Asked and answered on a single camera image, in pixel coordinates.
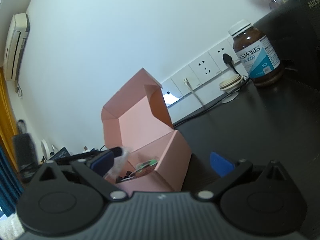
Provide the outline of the white sachet packet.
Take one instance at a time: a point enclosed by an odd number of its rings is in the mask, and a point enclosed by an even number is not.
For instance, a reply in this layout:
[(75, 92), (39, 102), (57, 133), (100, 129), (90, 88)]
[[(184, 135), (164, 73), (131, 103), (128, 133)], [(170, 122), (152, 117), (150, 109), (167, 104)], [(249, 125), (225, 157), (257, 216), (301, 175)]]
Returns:
[(125, 164), (127, 164), (127, 159), (130, 154), (130, 149), (127, 147), (119, 147), (120, 149), (120, 156), (114, 158), (114, 164), (110, 170), (108, 170), (107, 174), (105, 174), (105, 179), (116, 179), (122, 169), (124, 168)]

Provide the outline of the black small object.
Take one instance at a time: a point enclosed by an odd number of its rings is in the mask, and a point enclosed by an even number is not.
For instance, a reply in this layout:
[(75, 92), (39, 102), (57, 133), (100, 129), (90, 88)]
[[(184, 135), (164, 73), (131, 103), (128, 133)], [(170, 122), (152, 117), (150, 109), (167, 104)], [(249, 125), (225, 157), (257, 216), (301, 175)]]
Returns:
[(125, 176), (119, 176), (116, 179), (116, 183), (121, 183), (127, 180), (132, 180), (136, 178), (136, 173), (135, 172), (131, 172), (131, 171), (127, 171), (127, 173), (125, 174)]

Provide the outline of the green items plastic bag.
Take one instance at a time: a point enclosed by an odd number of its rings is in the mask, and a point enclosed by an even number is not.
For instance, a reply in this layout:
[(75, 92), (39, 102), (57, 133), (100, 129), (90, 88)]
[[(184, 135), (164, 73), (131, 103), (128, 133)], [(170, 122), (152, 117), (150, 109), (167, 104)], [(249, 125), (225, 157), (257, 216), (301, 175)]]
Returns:
[(150, 159), (136, 166), (135, 176), (142, 177), (151, 173), (158, 164), (157, 159)]

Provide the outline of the black laptop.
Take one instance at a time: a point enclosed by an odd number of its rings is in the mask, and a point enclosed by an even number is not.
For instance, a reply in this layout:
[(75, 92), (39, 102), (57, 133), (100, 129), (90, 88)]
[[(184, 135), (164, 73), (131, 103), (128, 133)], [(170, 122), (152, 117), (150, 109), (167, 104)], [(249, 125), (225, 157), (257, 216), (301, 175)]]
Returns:
[(67, 148), (63, 147), (56, 154), (54, 154), (49, 160), (52, 161), (65, 161), (71, 159), (72, 155), (68, 152)]

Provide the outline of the pink cardboard box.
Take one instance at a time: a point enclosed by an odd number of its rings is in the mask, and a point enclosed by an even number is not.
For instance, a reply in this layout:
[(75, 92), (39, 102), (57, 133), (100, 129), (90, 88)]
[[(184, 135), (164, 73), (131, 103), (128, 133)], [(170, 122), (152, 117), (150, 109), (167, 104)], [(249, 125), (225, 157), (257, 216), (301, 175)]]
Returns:
[(161, 85), (145, 69), (139, 70), (104, 104), (101, 111), (106, 148), (124, 147), (129, 156), (120, 169), (125, 176), (138, 165), (155, 159), (154, 168), (137, 178), (116, 182), (123, 191), (180, 191), (188, 170), (191, 149), (173, 128)]

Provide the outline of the round desk grommet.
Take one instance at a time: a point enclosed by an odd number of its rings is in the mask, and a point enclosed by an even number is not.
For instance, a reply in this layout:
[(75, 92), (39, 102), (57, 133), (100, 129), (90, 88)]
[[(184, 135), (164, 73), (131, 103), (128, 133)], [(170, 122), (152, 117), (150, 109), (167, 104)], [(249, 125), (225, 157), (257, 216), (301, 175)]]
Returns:
[(228, 96), (226, 96), (224, 99), (222, 99), (222, 103), (229, 103), (231, 101), (233, 101), (234, 99), (236, 99), (236, 97), (239, 95), (238, 92), (233, 92), (231, 94), (229, 94)]

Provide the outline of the beige tape roll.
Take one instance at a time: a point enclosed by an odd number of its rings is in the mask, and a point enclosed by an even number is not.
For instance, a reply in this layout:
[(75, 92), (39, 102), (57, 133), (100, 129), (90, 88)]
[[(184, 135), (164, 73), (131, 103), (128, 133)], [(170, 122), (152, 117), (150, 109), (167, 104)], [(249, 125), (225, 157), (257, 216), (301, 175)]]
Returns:
[(243, 80), (243, 76), (236, 74), (219, 83), (220, 90), (227, 90), (229, 87), (239, 84)]

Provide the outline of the brown supplement bottle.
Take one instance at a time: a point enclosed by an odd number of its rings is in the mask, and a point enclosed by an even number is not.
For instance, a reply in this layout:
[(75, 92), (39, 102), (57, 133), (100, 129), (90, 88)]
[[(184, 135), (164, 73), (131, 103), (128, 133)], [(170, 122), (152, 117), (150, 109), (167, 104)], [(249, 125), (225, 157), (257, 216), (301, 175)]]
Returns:
[(268, 86), (279, 79), (280, 59), (262, 31), (243, 19), (228, 32), (233, 39), (233, 49), (255, 86)]

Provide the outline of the white air conditioner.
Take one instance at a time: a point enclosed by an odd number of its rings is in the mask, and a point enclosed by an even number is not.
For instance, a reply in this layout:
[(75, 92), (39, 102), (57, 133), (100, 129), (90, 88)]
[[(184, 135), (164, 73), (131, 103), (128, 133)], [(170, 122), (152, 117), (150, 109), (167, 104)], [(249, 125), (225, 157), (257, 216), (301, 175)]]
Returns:
[(4, 78), (6, 81), (16, 81), (21, 64), (21, 58), (30, 31), (29, 18), (26, 13), (14, 14), (9, 26), (4, 51)]

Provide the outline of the black appliance box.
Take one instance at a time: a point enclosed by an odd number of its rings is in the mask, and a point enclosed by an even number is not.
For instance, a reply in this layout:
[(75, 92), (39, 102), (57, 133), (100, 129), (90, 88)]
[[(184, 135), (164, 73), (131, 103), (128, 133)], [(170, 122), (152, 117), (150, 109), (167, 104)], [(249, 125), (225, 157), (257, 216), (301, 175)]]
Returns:
[(266, 34), (283, 68), (319, 90), (319, 0), (288, 0), (253, 25)]

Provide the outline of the white wall socket strip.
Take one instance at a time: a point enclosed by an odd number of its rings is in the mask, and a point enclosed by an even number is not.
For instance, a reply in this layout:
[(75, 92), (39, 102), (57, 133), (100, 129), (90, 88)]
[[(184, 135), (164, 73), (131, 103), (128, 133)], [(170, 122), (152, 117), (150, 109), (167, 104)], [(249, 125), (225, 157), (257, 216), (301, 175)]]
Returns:
[(162, 83), (165, 103), (169, 107), (189, 95), (200, 98), (200, 92), (209, 86), (213, 86), (211, 92), (220, 95), (219, 83), (236, 74), (246, 76), (247, 72), (236, 56), (229, 36)]

